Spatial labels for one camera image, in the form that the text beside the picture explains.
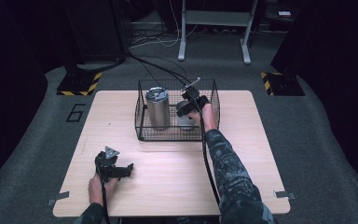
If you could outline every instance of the gray carpet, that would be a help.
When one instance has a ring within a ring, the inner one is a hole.
[[[199,36],[187,42],[186,60],[177,62],[179,43],[132,48],[137,56],[158,56],[180,64],[189,78],[216,80],[218,90],[247,90],[254,95],[267,137],[287,191],[297,198],[291,211],[277,215],[283,223],[358,223],[358,177],[332,135],[324,107],[301,79],[306,96],[268,96],[261,72],[269,65],[283,35],[258,34],[250,49],[252,64],[242,61],[238,35]],[[146,58],[183,74],[174,63]],[[89,64],[89,67],[100,64]],[[154,68],[155,78],[172,78]],[[57,218],[45,206],[61,188],[76,143],[90,110],[91,96],[58,96],[63,68],[46,74],[48,91],[26,134],[0,171],[0,223],[72,223]],[[150,79],[146,70],[128,58],[103,72],[96,91],[137,90],[139,79]],[[84,114],[79,122],[65,122],[74,104]]]

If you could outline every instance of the sleeve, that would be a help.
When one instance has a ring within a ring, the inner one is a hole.
[[[276,223],[240,158],[218,130],[206,133],[220,195],[221,224]]]
[[[74,222],[75,224],[101,224],[103,221],[103,206],[91,203],[89,207]]]

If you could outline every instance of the metal canister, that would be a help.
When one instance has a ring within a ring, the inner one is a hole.
[[[171,125],[168,91],[161,87],[151,88],[146,93],[147,111],[153,128],[163,130]]]

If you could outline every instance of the wire basket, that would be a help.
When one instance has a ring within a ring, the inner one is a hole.
[[[185,99],[182,97],[181,89],[184,80],[177,79],[143,79],[138,83],[138,101],[135,108],[135,131],[140,141],[201,141],[201,128],[199,126],[180,126],[176,115],[176,105]],[[161,87],[169,92],[170,125],[152,126],[147,110],[145,95],[152,88]],[[195,88],[199,90],[200,96],[205,95],[214,108],[216,123],[220,121],[220,103],[214,79],[201,79]]]

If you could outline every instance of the person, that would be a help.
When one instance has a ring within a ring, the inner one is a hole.
[[[199,112],[190,112],[187,116],[194,119],[200,125],[201,117]],[[220,196],[220,224],[277,223],[274,216],[262,202],[257,186],[253,184],[251,177],[233,150],[232,145],[217,130],[215,113],[211,104],[206,104],[202,108],[202,119],[205,129],[205,140],[213,161],[213,172]],[[112,181],[107,183],[106,191],[110,195],[115,184],[115,182],[112,184]],[[101,182],[99,177],[95,175],[89,182],[89,200],[91,205],[80,217],[81,221],[76,223],[101,222],[103,208],[100,203],[102,201],[102,194],[99,192],[101,192]],[[95,222],[85,222],[86,220],[95,220]],[[176,220],[178,224],[210,223],[200,220],[199,217],[194,219],[192,217],[178,217]]]

